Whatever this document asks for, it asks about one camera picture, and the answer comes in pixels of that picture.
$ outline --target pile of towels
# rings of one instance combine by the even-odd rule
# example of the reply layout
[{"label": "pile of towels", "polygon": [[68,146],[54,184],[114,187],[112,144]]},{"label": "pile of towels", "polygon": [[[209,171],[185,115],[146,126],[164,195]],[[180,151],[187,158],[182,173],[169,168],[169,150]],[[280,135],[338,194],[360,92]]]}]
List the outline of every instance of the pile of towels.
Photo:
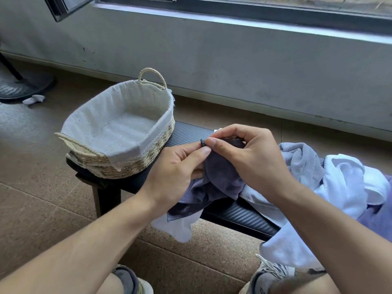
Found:
[{"label": "pile of towels", "polygon": [[[241,141],[227,141],[243,147]],[[378,169],[364,166],[351,156],[338,154],[319,158],[305,143],[281,143],[279,147],[297,181],[392,241],[392,231],[386,228],[392,219],[390,177],[385,177]],[[231,163],[212,152],[205,161],[204,169],[204,177],[193,180],[179,203],[154,220],[153,227],[170,233],[179,242],[187,242],[192,236],[190,225],[199,219],[203,208],[225,196],[233,199],[240,196],[281,228],[269,241],[260,245],[260,254],[264,258],[296,268],[322,268],[283,213],[262,194],[245,185]]]}]

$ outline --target straw basket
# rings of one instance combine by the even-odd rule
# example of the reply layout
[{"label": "straw basket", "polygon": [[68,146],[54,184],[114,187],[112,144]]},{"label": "straw basket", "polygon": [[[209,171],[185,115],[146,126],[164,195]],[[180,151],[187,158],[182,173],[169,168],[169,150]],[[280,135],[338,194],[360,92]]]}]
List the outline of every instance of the straw basket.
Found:
[{"label": "straw basket", "polygon": [[[163,85],[141,79],[146,71]],[[76,109],[55,133],[67,157],[101,178],[125,178],[148,167],[174,130],[174,98],[162,75],[143,69]]]}]

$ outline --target forearm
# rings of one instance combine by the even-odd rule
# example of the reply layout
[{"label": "forearm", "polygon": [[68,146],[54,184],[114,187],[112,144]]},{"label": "forearm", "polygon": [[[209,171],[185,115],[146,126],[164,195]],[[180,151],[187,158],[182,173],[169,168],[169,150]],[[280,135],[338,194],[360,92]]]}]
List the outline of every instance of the forearm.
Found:
[{"label": "forearm", "polygon": [[96,293],[153,219],[138,193],[0,282],[1,293]]},{"label": "forearm", "polygon": [[275,199],[342,293],[387,293],[392,244],[299,184]]}]

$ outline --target gray wall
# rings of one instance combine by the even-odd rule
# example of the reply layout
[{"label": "gray wall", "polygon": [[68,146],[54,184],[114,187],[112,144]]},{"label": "gray wall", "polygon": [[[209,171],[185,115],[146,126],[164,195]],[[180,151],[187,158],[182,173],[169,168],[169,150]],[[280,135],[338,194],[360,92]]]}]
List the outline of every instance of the gray wall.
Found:
[{"label": "gray wall", "polygon": [[44,0],[0,0],[2,49],[392,130],[392,45],[87,6],[55,23]]}]

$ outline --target speckled floor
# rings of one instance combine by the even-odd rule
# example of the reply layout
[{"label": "speckled floor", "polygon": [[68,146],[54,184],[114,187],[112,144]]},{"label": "speckled floor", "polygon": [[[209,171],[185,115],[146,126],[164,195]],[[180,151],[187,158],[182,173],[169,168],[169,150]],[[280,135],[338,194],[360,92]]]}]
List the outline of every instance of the speckled floor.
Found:
[{"label": "speckled floor", "polygon": [[[58,83],[47,100],[27,108],[0,104],[0,278],[95,219],[90,186],[65,163],[53,135],[66,117],[112,82],[45,69]],[[392,174],[390,143],[176,96],[176,120],[214,129],[232,123],[266,127],[276,141],[303,141],[320,156],[344,153]],[[238,293],[258,266],[260,241],[199,220],[188,243],[147,227],[122,263],[155,293]]]}]

